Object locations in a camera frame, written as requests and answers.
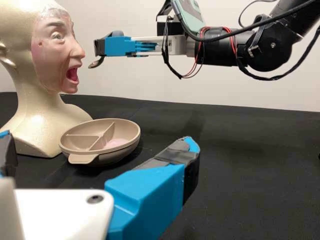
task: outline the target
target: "bowl handle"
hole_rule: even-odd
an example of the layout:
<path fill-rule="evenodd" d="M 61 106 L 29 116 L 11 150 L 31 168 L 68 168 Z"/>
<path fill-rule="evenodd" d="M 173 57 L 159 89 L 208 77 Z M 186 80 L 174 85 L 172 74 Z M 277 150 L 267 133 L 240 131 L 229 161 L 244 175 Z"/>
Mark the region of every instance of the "bowl handle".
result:
<path fill-rule="evenodd" d="M 71 164 L 90 164 L 98 157 L 98 154 L 85 154 L 85 155 L 77 155 L 77 154 L 70 154 L 68 161 Z"/>

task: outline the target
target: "mannequin ear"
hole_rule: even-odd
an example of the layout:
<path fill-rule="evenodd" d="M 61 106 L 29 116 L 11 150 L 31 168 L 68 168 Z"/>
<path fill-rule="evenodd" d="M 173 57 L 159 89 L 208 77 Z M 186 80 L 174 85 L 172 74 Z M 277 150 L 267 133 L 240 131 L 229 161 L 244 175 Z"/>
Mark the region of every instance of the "mannequin ear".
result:
<path fill-rule="evenodd" d="M 0 42 L 0 61 L 16 69 L 17 68 L 16 64 L 6 57 L 6 53 L 7 53 L 6 46 L 2 42 Z"/>

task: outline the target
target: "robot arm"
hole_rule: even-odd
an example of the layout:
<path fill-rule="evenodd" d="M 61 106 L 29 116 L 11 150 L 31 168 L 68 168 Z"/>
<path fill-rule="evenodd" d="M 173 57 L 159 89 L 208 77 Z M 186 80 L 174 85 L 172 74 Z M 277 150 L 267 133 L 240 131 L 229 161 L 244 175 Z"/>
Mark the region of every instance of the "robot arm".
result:
<path fill-rule="evenodd" d="M 172 10 L 173 18 L 168 17 Z M 197 64 L 238 66 L 256 79 L 277 80 L 279 76 L 271 79 L 254 76 L 245 67 L 260 72 L 281 67 L 290 59 L 293 44 L 301 41 L 319 19 L 320 0 L 280 0 L 269 15 L 258 15 L 249 27 L 205 27 L 196 1 L 166 0 L 156 18 L 157 36 L 131 38 L 122 32 L 112 32 L 94 41 L 95 55 L 101 56 L 102 61 L 104 57 L 162 55 L 179 78 L 182 76 L 169 64 L 169 55 L 186 55 L 195 58 Z M 320 27 L 304 58 L 319 35 Z M 99 66 L 101 60 L 89 68 Z"/>

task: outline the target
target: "mannequin nose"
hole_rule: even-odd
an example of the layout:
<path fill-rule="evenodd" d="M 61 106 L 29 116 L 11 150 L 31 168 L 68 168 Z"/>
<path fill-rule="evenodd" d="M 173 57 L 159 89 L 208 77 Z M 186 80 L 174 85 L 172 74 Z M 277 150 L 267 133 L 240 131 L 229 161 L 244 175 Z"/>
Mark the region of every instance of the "mannequin nose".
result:
<path fill-rule="evenodd" d="M 80 46 L 80 44 L 75 40 L 73 43 L 73 49 L 71 51 L 71 57 L 77 59 L 83 59 L 86 56 L 85 50 Z"/>

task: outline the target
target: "open mouth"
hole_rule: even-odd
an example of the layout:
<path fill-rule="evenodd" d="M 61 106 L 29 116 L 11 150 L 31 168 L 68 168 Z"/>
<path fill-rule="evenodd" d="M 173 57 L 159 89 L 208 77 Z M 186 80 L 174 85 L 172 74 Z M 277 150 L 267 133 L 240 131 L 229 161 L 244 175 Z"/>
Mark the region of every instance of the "open mouth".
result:
<path fill-rule="evenodd" d="M 70 68 L 67 72 L 66 72 L 66 77 L 67 79 L 69 79 L 71 82 L 77 84 L 79 83 L 79 78 L 78 78 L 78 74 L 77 74 L 78 69 L 77 68 Z"/>

